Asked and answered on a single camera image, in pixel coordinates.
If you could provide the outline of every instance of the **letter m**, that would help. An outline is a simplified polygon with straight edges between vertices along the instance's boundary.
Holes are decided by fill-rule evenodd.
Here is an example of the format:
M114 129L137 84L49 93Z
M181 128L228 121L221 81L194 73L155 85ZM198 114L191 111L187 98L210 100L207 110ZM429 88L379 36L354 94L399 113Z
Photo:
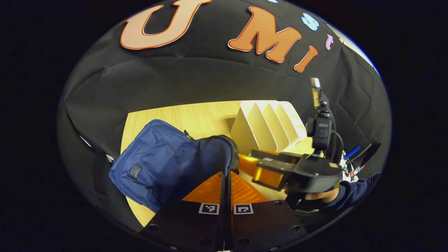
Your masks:
M275 62L282 63L293 44L302 38L302 35L294 28L286 28L276 33L276 19L268 11L251 6L249 11L252 16L240 33L238 38L230 40L227 45L236 50L249 52L254 46L252 41L257 38L257 54L265 52L266 57Z

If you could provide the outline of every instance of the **dark sleeve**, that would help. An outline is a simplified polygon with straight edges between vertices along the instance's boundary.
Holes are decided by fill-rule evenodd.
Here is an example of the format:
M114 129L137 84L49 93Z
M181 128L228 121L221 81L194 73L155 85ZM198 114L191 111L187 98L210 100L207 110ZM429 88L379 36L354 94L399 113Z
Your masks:
M378 179L376 174L367 179L360 179L356 182L342 181L339 186L339 194L335 200L321 207L321 210L339 211L351 207L358 202L367 192L370 185Z

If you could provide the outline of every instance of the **hand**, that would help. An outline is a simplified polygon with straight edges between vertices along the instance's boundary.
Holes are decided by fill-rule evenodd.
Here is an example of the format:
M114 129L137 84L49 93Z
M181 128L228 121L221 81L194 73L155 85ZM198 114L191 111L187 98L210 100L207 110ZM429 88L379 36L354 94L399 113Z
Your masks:
M305 195L306 200L322 199L323 203L330 203L336 199L339 194L339 187L327 192L308 193Z

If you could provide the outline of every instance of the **table surface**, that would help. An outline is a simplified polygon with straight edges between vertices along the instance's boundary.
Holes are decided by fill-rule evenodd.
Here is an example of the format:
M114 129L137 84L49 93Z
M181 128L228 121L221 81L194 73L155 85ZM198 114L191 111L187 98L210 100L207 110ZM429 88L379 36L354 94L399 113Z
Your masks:
M121 152L129 146L143 127L154 119L165 121L181 131L187 130L195 139L213 135L231 137L230 129L237 116L240 103L241 101L221 101L186 104L129 113L121 140ZM306 138L299 142L291 152L297 154L312 153L314 149L311 144L312 139ZM240 171L240 176L269 200L284 200L286 198L284 190L275 191L253 183L251 181L252 177L243 171ZM126 199L142 226L146 226L155 216L155 213L146 206L140 205L128 197Z

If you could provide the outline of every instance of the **zipper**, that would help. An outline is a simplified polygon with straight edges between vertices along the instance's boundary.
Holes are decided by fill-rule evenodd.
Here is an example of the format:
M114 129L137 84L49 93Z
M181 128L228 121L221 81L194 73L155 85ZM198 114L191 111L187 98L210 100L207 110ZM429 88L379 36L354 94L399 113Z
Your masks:
M190 138L191 140L194 140L192 136L190 136L187 132L187 130L184 130L184 134ZM240 159L238 157L238 147L237 144L228 136L226 135L214 135L211 137L201 138L201 139L207 139L207 138L215 138L215 139L221 139L227 142L230 146L230 163L227 167L226 174L228 174L231 170L235 170L240 163Z
M193 138L192 136L190 136L190 134L188 134L188 131L187 131L187 130L184 130L184 134L185 134L188 138L190 138L191 140L194 140L194 138Z

